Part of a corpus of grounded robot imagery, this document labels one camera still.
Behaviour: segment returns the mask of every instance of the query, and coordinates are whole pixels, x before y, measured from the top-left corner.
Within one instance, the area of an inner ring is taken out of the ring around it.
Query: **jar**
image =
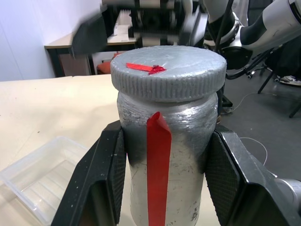
[[[148,75],[127,68],[127,63],[159,65],[166,71]],[[194,47],[140,48],[111,62],[132,176],[131,214],[137,226],[149,225],[146,123],[156,112],[172,136],[165,225],[196,224],[204,178],[200,157],[216,125],[216,91],[223,86],[225,73],[222,56]]]

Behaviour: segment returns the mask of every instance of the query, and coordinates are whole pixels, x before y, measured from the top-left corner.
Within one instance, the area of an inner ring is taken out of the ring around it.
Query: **clear plastic container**
[[[57,137],[0,172],[0,179],[32,210],[51,224],[77,163],[87,148]]]

